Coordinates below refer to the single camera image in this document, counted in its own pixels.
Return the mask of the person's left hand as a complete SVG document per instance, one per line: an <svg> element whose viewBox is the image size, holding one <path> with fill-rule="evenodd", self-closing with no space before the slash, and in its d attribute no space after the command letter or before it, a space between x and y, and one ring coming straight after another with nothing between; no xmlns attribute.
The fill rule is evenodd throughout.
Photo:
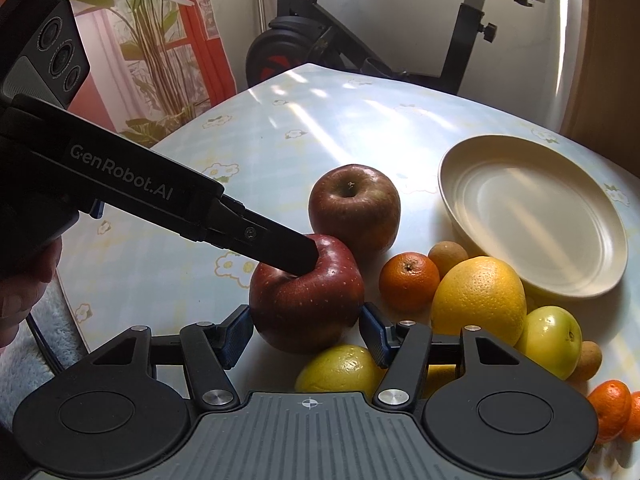
<svg viewBox="0 0 640 480"><path fill-rule="evenodd" d="M23 274L1 281L1 347L14 341L18 326L41 299L56 273L62 254L62 238L44 248Z"/></svg>

